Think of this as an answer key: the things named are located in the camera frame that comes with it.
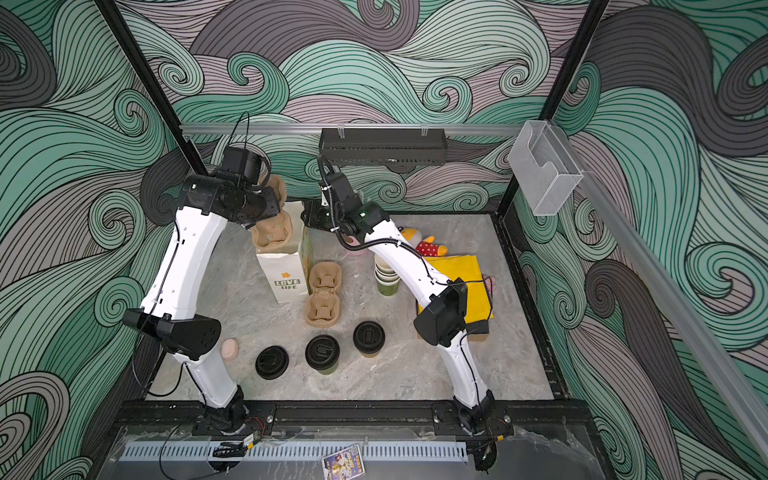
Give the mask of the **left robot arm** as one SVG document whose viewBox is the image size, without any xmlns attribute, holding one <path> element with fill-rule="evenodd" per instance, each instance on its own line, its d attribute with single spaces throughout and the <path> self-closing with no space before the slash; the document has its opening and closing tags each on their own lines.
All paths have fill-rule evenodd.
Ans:
<svg viewBox="0 0 768 480">
<path fill-rule="evenodd" d="M 203 417 L 225 434 L 246 421 L 242 388 L 230 376 L 217 344 L 219 320 L 197 312 L 201 283 L 225 227 L 250 228 L 281 211 L 269 186 L 271 165 L 242 147 L 225 148 L 212 172 L 192 174 L 182 184 L 173 233 L 149 292 L 122 322 L 157 341 L 188 373 L 198 389 Z"/>
</svg>

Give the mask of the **white paper bag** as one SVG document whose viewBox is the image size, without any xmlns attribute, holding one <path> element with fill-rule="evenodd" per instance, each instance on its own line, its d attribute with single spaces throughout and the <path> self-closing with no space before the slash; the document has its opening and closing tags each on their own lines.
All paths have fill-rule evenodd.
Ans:
<svg viewBox="0 0 768 480">
<path fill-rule="evenodd" d="M 260 267 L 279 304 L 300 301 L 309 295 L 308 276 L 312 261 L 309 230 L 301 219 L 302 202 L 287 202 L 284 210 L 292 219 L 291 240 L 277 252 L 257 251 Z"/>
</svg>

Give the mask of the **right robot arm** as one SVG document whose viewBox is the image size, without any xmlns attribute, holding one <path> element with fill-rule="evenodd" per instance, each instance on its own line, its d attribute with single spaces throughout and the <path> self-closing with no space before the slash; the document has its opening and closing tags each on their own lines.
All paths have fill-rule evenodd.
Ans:
<svg viewBox="0 0 768 480">
<path fill-rule="evenodd" d="M 319 166 L 327 214 L 325 220 L 311 221 L 310 226 L 333 233 L 349 251 L 372 251 L 399 276 L 421 307 L 413 321 L 417 333 L 439 351 L 447 368 L 462 428 L 471 435 L 482 433 L 495 398 L 469 347 L 465 321 L 468 283 L 452 280 L 429 264 L 386 211 L 361 200 L 342 172 L 327 170 L 323 161 Z"/>
</svg>

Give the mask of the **black cup lid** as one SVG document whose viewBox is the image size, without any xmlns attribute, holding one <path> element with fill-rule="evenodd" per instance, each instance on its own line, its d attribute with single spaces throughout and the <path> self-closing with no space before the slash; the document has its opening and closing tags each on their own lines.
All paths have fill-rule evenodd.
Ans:
<svg viewBox="0 0 768 480">
<path fill-rule="evenodd" d="M 336 367 L 339 357 L 340 345 L 331 335 L 317 335 L 305 347 L 305 360 L 316 371 Z"/>
<path fill-rule="evenodd" d="M 359 352 L 379 352 L 386 341 L 383 327 L 375 321 L 363 321 L 353 331 L 353 343 Z"/>
</svg>

